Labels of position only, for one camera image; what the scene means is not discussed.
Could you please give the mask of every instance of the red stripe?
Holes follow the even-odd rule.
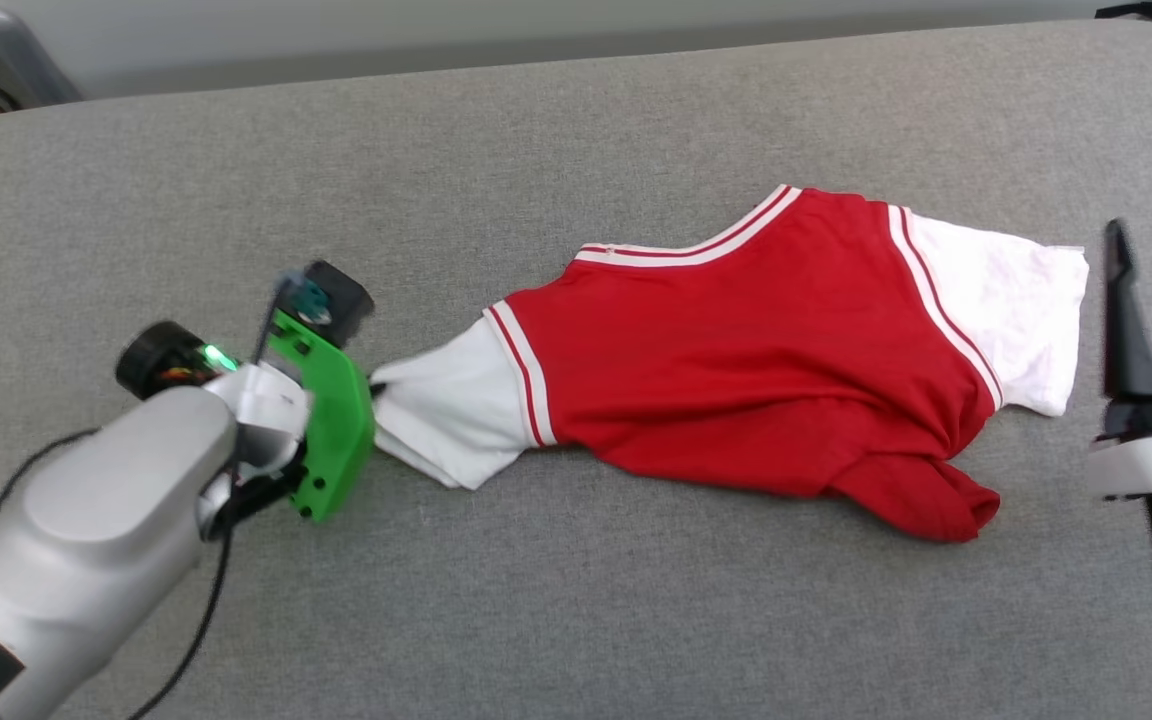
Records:
[[[763,218],[763,215],[771,213],[772,209],[775,209],[776,204],[780,200],[785,200],[786,195],[788,195],[791,190],[794,190],[794,188],[787,187],[785,190],[781,191],[780,195],[776,196],[775,200],[773,200],[771,204],[768,204],[768,206],[766,209],[763,209],[763,211],[760,211],[759,214],[756,214],[753,218],[750,218],[748,223],[742,223],[741,227],[738,227],[736,229],[733,229],[733,232],[730,232],[730,233],[725,234],[721,238],[718,238],[718,240],[714,240],[714,241],[710,241],[706,245],[695,247],[694,249],[687,250],[685,252],[655,252],[655,251],[650,251],[650,250],[622,250],[622,249],[620,249],[620,247],[617,247],[616,255],[631,255],[631,256],[635,256],[635,258],[690,258],[690,256],[692,256],[692,255],[700,255],[702,252],[705,252],[705,251],[708,251],[708,250],[713,250],[714,247],[723,245],[723,243],[727,243],[728,241],[732,241],[733,237],[736,237],[737,234],[741,234],[742,232],[745,232],[750,227],[750,225],[753,225],[753,223],[758,222],[758,220],[760,218]],[[582,247],[581,250],[582,251],[589,251],[589,252],[604,252],[605,251],[601,247],[590,247],[590,245]]]
[[[900,210],[900,225],[902,232],[905,233],[905,244],[909,245],[910,250],[914,250],[914,258],[918,258],[918,264],[923,266],[923,274],[927,275],[927,287],[932,288],[932,300],[935,301],[935,309],[941,311],[941,317],[945,318],[945,321],[950,325],[950,328],[953,328],[955,333],[957,333],[957,336],[963,338],[963,342],[968,343],[968,347],[972,348],[975,354],[977,354],[977,357],[979,357],[980,364],[984,365],[984,369],[988,370],[990,378],[993,379],[993,387],[998,391],[998,402],[1002,404],[1002,384],[998,381],[998,376],[993,374],[993,367],[990,366],[990,362],[986,357],[984,357],[984,354],[980,353],[980,348],[975,346],[972,339],[967,336],[967,333],[963,331],[960,331],[957,325],[954,324],[954,320],[950,319],[950,314],[946,313],[945,306],[941,305],[941,296],[937,295],[937,283],[932,282],[932,272],[931,270],[927,270],[927,264],[923,260],[923,255],[918,251],[918,247],[915,247],[914,241],[910,240],[909,218],[905,217],[904,209]]]
[[[531,437],[536,438],[536,445],[545,445],[540,439],[540,425],[536,424],[536,410],[531,406],[531,376],[526,372],[526,365],[522,364],[522,355],[518,355],[518,348],[513,344],[513,338],[509,338],[509,331],[505,327],[502,320],[500,320],[500,314],[495,311],[494,306],[488,306],[488,310],[492,311],[492,318],[495,320],[498,328],[500,328],[503,341],[509,346],[509,353],[513,354],[513,363],[522,370],[522,391],[526,395],[526,419],[531,423]]]

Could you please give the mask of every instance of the green led light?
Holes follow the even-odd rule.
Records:
[[[214,344],[203,346],[202,354],[204,354],[207,357],[207,361],[211,361],[212,364],[220,365],[221,367],[229,370],[230,373],[238,370],[238,363],[234,363],[233,359],[229,359],[229,356],[221,353],[220,348]]]

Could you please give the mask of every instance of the red fabric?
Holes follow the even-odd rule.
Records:
[[[914,536],[977,537],[998,495],[945,461],[993,400],[932,323],[888,218],[808,190],[722,258],[577,259],[514,293],[558,441],[630,473],[849,497]]]

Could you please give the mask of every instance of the gray fabric surface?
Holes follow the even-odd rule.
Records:
[[[1128,218],[1152,323],[1152,26],[1036,24],[457,70],[0,118],[0,483],[132,406],[120,346],[169,316],[242,350],[280,270],[328,258],[378,313],[366,366],[461,332],[590,241],[689,245],[775,183],[1085,245],[1070,412],[1007,410],[960,468],[1005,506],[914,541],[835,501],[526,455],[480,492],[372,464],[338,518],[238,533],[159,717],[1152,714],[1138,505],[1092,500],[1100,233]],[[109,482],[118,482],[116,473]],[[211,560],[61,717],[168,675]]]

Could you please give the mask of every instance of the gray wall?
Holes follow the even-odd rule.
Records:
[[[1106,0],[0,0],[88,96],[1089,18]]]

